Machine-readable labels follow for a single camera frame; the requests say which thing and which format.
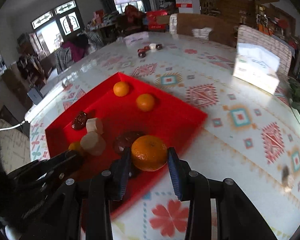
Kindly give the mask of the dark red jujube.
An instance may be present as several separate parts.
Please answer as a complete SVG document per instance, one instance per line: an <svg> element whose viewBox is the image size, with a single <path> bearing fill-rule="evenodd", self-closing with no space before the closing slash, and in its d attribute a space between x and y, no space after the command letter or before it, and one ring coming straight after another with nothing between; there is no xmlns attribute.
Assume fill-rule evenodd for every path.
<svg viewBox="0 0 300 240"><path fill-rule="evenodd" d="M71 127L74 130L80 130L85 128L86 123L88 120L88 116L84 111L81 111L78 116L75 117L74 121L72 122Z"/></svg>

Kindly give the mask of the red gift box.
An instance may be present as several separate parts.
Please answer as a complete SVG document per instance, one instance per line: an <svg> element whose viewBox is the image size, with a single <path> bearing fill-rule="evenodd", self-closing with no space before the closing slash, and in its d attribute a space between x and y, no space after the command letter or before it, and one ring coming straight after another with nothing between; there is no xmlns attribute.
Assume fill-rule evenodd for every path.
<svg viewBox="0 0 300 240"><path fill-rule="evenodd" d="M166 10L148 11L146 19L149 31L165 32L170 22L170 15Z"/></svg>

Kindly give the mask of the chair with plaid clothes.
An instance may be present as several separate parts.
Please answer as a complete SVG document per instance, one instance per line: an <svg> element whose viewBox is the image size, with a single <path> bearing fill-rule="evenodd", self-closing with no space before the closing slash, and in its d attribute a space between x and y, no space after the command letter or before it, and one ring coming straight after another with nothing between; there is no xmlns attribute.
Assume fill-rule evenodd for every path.
<svg viewBox="0 0 300 240"><path fill-rule="evenodd" d="M63 42L55 51L57 73L61 74L74 63L104 46L102 37L92 31L84 31L69 41Z"/></svg>

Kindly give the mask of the white tissue box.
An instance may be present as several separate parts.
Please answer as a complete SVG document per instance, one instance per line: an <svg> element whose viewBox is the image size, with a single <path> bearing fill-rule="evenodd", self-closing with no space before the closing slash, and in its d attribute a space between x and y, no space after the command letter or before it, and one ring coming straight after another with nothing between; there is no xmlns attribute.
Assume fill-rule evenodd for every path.
<svg viewBox="0 0 300 240"><path fill-rule="evenodd" d="M262 46L238 43L233 76L273 95L279 65L280 58Z"/></svg>

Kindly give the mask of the orange tangerine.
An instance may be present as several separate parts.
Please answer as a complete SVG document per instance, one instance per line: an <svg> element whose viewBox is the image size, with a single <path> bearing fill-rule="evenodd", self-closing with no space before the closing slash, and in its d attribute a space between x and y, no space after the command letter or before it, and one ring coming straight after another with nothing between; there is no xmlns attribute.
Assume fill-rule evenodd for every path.
<svg viewBox="0 0 300 240"><path fill-rule="evenodd" d="M136 139L131 146L132 162L142 171L157 171L168 160L167 146L152 135L144 135Z"/></svg>
<svg viewBox="0 0 300 240"><path fill-rule="evenodd" d="M141 94L136 99L138 109L142 111L150 111L154 106L155 100L151 94Z"/></svg>
<svg viewBox="0 0 300 240"><path fill-rule="evenodd" d="M126 96L129 93L129 85L126 82L120 81L115 83L113 92L118 97Z"/></svg>

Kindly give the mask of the small yellow-orange kumquat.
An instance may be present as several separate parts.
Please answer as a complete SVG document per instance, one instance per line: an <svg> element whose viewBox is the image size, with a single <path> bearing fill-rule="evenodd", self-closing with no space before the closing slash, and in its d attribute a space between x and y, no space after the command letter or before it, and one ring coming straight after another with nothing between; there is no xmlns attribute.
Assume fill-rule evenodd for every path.
<svg viewBox="0 0 300 240"><path fill-rule="evenodd" d="M69 145L69 147L68 147L68 150L70 150L70 151L76 151L76 152L78 152L80 154L84 153L84 150L83 150L82 146L80 145L80 142L78 142L78 141L71 143Z"/></svg>

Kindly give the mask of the white brick-pattern chair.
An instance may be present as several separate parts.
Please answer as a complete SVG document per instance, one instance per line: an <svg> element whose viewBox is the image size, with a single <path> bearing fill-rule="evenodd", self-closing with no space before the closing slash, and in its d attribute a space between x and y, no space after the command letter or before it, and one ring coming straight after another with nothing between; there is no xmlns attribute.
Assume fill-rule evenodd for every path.
<svg viewBox="0 0 300 240"><path fill-rule="evenodd" d="M292 52L288 45L278 41L277 39L261 33L247 25L240 25L238 28L237 42L248 43L257 46L262 46L264 49L275 54L280 59L278 76L286 79L290 69L292 60Z"/></svg>

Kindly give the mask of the large red date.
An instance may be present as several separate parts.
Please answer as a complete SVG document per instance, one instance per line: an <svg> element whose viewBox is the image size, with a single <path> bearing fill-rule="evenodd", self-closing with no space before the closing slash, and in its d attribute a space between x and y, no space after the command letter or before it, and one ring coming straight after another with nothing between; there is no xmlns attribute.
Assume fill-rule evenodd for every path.
<svg viewBox="0 0 300 240"><path fill-rule="evenodd" d="M113 150L121 155L126 147L131 147L134 141L145 134L140 131L130 131L118 135L113 141Z"/></svg>

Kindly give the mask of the small toy pieces cluster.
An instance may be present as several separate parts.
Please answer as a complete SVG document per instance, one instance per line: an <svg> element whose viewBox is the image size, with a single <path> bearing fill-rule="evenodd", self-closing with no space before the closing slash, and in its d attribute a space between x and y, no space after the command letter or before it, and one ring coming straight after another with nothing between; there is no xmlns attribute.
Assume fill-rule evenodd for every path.
<svg viewBox="0 0 300 240"><path fill-rule="evenodd" d="M162 50L163 45L161 43L151 43L148 46L144 46L143 48L138 49L138 57L143 59L146 57L149 51Z"/></svg>

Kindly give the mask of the patterned tablecloth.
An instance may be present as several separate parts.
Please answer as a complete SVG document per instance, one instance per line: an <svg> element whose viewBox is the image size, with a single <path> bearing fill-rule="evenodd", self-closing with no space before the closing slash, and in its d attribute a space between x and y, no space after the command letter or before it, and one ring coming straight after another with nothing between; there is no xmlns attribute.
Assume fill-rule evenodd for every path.
<svg viewBox="0 0 300 240"><path fill-rule="evenodd" d="M143 59L138 49L161 43ZM278 88L268 94L232 75L234 48L187 36L151 33L134 46L112 43L74 64L58 81L65 89L30 124L30 157L49 158L45 129L89 90L116 72L158 87L208 114L184 158L207 178L232 178L278 239L300 225L300 124ZM291 190L282 186L287 165Z"/></svg>

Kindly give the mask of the red shallow tray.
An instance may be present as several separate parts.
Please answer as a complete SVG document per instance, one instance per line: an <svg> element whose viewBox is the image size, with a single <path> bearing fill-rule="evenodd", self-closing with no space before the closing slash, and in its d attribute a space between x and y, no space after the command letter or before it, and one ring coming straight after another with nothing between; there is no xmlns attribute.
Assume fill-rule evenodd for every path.
<svg viewBox="0 0 300 240"><path fill-rule="evenodd" d="M129 93L123 97L113 92L115 83L120 81L129 85ZM155 103L150 111L138 109L136 99L141 94L153 96ZM119 159L120 156L113 150L113 141L122 133L140 131L155 136L182 155L207 119L206 113L179 98L134 77L116 73L73 103L46 128L51 158L86 135L86 129L74 130L71 127L81 111L89 118L102 121L106 149L100 156L90 157L84 162L75 173L75 179L79 181L94 177Z"/></svg>

